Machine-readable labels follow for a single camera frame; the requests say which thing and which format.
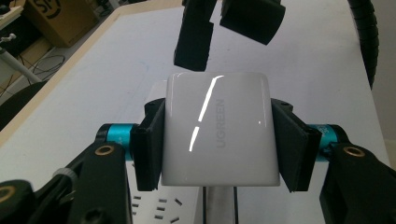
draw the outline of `power outlet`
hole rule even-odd
[[[192,224],[202,220],[202,213],[197,207],[202,200],[200,188],[165,187],[160,184],[154,191],[137,191],[134,167],[130,162],[127,162],[127,170],[135,224]]]

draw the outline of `ugreen logo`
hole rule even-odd
[[[224,100],[216,100],[216,137],[217,146],[225,147],[225,108]]]
[[[60,0],[34,0],[33,2],[49,20],[54,19],[61,13]]]

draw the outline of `wooden desk edge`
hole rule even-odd
[[[10,11],[3,15],[3,18],[0,20],[0,29],[3,29],[4,25],[9,24],[16,20],[22,13],[23,7],[12,7]]]
[[[181,7],[181,0],[153,0],[135,3],[117,8],[76,51],[75,54],[62,66],[62,68],[49,80],[38,94],[23,108],[23,110],[0,132],[0,147],[14,134],[33,111],[43,102],[73,66],[88,52],[94,43],[120,16],[156,11],[173,7]]]

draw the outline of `mounting hole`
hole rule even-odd
[[[114,147],[112,146],[102,146],[95,150],[95,154],[98,156],[106,156],[111,154],[114,151]]]
[[[15,193],[14,186],[4,186],[0,188],[0,203],[8,200]]]
[[[364,157],[366,155],[361,149],[356,147],[344,147],[344,151],[354,157]]]
[[[103,208],[93,208],[85,213],[81,224],[106,223],[106,211]]]

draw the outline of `table surface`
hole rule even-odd
[[[206,71],[264,73],[271,97],[294,105],[300,119],[342,126],[352,143],[389,164],[347,2],[282,5],[285,19],[268,46],[219,27],[217,6]],[[1,132],[0,181],[28,179],[37,189],[103,123],[139,122],[153,84],[186,71],[173,66],[178,6],[178,0],[157,0],[115,10]],[[240,188],[241,223],[323,222],[318,195],[326,170],[327,163],[317,162],[308,192],[288,194],[283,182]]]

